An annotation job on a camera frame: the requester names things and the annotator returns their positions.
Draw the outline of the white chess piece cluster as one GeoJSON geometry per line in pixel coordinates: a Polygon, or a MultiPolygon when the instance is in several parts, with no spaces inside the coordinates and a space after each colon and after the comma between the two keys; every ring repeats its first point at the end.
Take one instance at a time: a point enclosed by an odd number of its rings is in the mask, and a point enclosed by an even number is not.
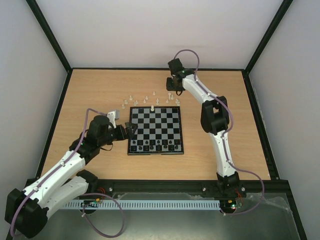
{"type": "Polygon", "coordinates": [[[174,99],[173,94],[171,94],[170,92],[168,93],[168,99],[169,99],[169,100],[173,100],[173,99],[174,99]]]}

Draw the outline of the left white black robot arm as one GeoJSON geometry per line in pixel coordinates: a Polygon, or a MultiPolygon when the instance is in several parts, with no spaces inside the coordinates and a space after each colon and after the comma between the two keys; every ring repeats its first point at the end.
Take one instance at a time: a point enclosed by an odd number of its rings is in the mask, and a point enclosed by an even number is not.
{"type": "Polygon", "coordinates": [[[35,237],[53,214],[95,187],[97,177],[84,167],[102,147],[132,138],[138,128],[131,122],[117,125],[116,120],[115,112],[95,116],[45,175],[23,190],[15,188],[8,194],[5,221],[10,224],[11,235],[19,231],[27,238],[35,237]]]}

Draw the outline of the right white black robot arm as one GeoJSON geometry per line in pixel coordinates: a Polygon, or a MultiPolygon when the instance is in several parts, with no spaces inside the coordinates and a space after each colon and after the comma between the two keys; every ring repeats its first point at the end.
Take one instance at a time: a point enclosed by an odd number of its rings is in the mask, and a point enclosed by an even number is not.
{"type": "Polygon", "coordinates": [[[191,68],[183,67],[179,58],[168,62],[171,77],[166,80],[168,91],[188,91],[201,104],[200,124],[209,134],[217,164],[218,191],[229,196],[239,185],[239,174],[233,167],[233,160],[228,140],[230,111],[224,96],[211,92],[196,76],[191,68]]]}

